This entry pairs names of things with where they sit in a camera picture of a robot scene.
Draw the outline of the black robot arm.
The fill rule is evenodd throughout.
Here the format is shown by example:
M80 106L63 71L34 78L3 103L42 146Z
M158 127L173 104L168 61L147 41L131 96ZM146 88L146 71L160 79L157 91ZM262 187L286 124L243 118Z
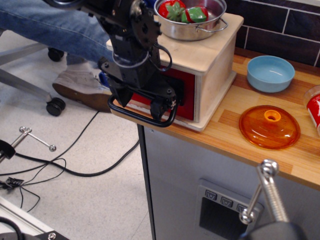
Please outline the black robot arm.
M172 64L161 66L159 51L168 52L158 43L161 24L143 0L48 0L47 4L95 16L108 34L113 61L101 58L99 67L112 92L111 110L161 128L173 123L184 85L162 74ZM150 118L125 108L134 94L150 100Z

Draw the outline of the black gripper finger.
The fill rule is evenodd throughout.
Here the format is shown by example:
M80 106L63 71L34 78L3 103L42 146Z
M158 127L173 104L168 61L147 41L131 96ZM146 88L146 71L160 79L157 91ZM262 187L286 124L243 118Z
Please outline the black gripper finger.
M168 121L172 121L173 117L175 115L177 100L168 100L168 99L162 99L162 98L155 98L151 101L150 104L150 113L154 120L160 121L162 119L162 116L165 112L168 110L171 110Z
M111 85L110 90L112 93L110 100L111 103L113 103L114 100L117 100L122 107L126 107L132 99L133 92L123 84Z

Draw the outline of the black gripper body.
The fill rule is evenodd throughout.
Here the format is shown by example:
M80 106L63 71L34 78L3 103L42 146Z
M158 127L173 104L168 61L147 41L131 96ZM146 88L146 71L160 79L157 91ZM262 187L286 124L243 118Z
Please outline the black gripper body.
M161 66L159 56L152 56L141 65L134 68L120 67L105 57L98 60L98 66L108 77L109 86L125 85L133 94L146 99L177 99L169 78L162 75L158 67Z

